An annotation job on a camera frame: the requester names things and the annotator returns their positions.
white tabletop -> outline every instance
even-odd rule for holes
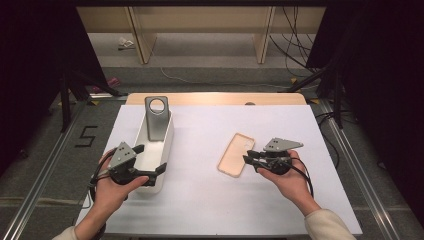
[[[235,133],[255,139],[260,151],[273,137],[302,142],[315,199],[362,234],[307,105],[170,106],[174,138],[161,192],[131,193],[107,222],[106,233],[172,237],[284,237],[307,234],[301,212],[268,180],[246,165],[239,178],[217,170]],[[125,105],[105,150],[134,144],[144,107]],[[78,222],[88,209],[80,212]]]

hole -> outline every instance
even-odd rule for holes
[[[161,113],[163,110],[165,110],[165,104],[160,99],[154,99],[150,102],[150,109],[154,113]]]

gray metal part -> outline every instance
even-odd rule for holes
[[[281,138],[273,138],[269,143],[264,147],[266,152],[281,152],[293,148],[303,147],[303,143],[294,142]]]
[[[151,108],[151,103],[154,100],[159,100],[163,103],[163,110],[157,111]],[[147,132],[150,141],[163,141],[169,124],[169,106],[168,98],[162,97],[146,97],[146,120]]]
[[[109,168],[119,166],[136,156],[137,153],[126,142],[121,142],[110,160]]]

sleeve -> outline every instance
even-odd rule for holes
[[[68,227],[61,234],[54,237],[52,240],[78,240],[75,235],[75,227]]]
[[[320,209],[306,216],[305,226],[313,240],[355,239],[343,220],[328,209]]]

hand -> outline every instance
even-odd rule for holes
[[[292,165],[305,172],[305,167],[297,160],[299,159],[298,153],[294,150],[288,150],[287,152],[290,154],[291,158],[294,158],[292,160]],[[274,174],[264,168],[258,168],[258,172],[263,177],[273,182],[278,187],[281,194],[292,201],[304,216],[315,210],[321,209],[309,193],[306,179],[295,170],[290,169],[290,171],[284,175]]]
[[[109,157],[104,162],[100,172],[107,168],[111,159],[112,157]],[[77,238],[83,240],[94,237],[109,217],[121,207],[128,194],[148,180],[149,177],[142,176],[126,185],[116,184],[110,177],[98,180],[96,201],[84,219],[75,227]]]

